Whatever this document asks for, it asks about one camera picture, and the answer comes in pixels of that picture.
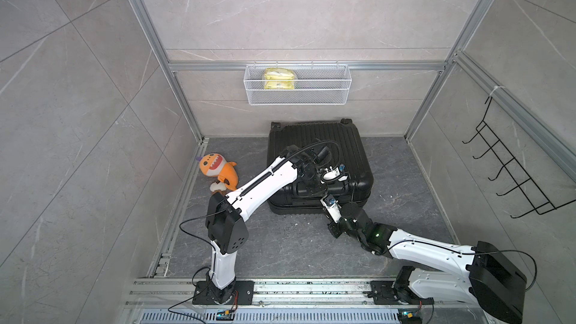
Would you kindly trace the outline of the black hard-shell suitcase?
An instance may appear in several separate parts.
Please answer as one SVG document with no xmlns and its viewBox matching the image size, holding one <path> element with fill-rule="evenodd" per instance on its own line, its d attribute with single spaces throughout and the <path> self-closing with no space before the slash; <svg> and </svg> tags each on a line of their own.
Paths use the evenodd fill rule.
<svg viewBox="0 0 576 324">
<path fill-rule="evenodd" d="M 276 215 L 322 214 L 320 199 L 327 194 L 340 204 L 363 207 L 371 195 L 374 176 L 353 121 L 343 118 L 285 125 L 273 122 L 268 135 L 267 164 L 307 146 L 312 147 L 301 155 L 313 158 L 323 172 L 339 170 L 337 179 L 321 184 L 323 191 L 319 192 L 298 177 L 268 199 L 271 211 Z"/>
</svg>

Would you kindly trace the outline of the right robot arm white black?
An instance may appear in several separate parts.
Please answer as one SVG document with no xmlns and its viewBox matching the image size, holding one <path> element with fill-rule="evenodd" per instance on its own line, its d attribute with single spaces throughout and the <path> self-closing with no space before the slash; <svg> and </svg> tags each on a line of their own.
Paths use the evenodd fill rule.
<svg viewBox="0 0 576 324">
<path fill-rule="evenodd" d="M 403 267 L 394 281 L 402 302 L 462 302 L 478 305 L 501 322 L 522 323 L 525 293 L 532 285 L 507 250 L 486 241 L 469 246 L 413 235 L 377 223 L 357 204 L 341 205 L 333 196 L 321 203 L 335 238 L 347 234 L 375 256 L 417 263 Z"/>
</svg>

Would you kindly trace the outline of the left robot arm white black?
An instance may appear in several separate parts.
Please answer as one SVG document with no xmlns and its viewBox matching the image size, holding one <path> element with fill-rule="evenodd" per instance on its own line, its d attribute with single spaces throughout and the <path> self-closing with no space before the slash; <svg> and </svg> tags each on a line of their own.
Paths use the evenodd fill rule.
<svg viewBox="0 0 576 324">
<path fill-rule="evenodd" d="M 329 167 L 332 149 L 340 159 L 341 146 L 332 139 L 302 148 L 290 145 L 249 183 L 226 195 L 213 194 L 205 215 L 178 225 L 183 233 L 211 247 L 211 266 L 206 273 L 205 289 L 200 291 L 202 294 L 210 294 L 218 304 L 237 296 L 235 264 L 237 251 L 249 237 L 246 222 L 270 197 L 298 179 L 309 194 L 324 195 L 329 182 L 324 178 L 324 169 Z"/>
</svg>

